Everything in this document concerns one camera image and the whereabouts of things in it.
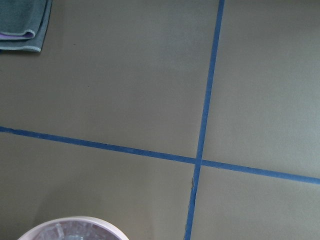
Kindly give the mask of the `clear ice cubes pile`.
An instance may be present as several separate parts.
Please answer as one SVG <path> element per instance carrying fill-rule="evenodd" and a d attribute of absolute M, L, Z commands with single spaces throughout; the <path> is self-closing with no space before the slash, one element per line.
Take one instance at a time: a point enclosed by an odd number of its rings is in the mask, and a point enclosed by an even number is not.
<path fill-rule="evenodd" d="M 34 240 L 119 240 L 113 233 L 84 221 L 65 221 L 41 230 Z"/>

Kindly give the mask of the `folded grey cloth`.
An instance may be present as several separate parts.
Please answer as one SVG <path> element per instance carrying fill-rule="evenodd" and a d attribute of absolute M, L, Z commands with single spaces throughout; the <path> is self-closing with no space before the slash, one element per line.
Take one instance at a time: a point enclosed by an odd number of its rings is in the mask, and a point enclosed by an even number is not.
<path fill-rule="evenodd" d="M 51 0 L 2 0 L 0 49 L 41 52 L 51 8 Z"/>

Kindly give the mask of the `pink bowl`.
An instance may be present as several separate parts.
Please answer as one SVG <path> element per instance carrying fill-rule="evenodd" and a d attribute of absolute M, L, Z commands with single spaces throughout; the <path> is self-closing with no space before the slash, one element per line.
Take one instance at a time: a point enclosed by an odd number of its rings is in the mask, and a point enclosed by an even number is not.
<path fill-rule="evenodd" d="M 25 234 L 23 234 L 20 237 L 20 239 L 21 240 L 34 240 L 34 237 L 37 234 L 39 234 L 41 232 L 41 230 L 43 230 L 45 227 L 48 227 L 49 225 L 52 225 L 52 224 L 57 224 L 57 223 L 61 223 L 61 222 L 70 222 L 70 221 L 86 222 L 86 223 L 94 224 L 98 227 L 101 227 L 101 228 L 113 233 L 114 235 L 116 235 L 119 238 L 119 240 L 127 240 L 128 239 L 128 237 L 119 228 L 117 228 L 113 224 L 111 224 L 105 220 L 95 218 L 95 217 L 89 217 L 89 216 L 72 216 L 72 217 L 64 217 L 64 218 L 50 220 L 50 221 L 41 223 L 41 224 L 33 227 L 32 229 L 27 231 Z"/>

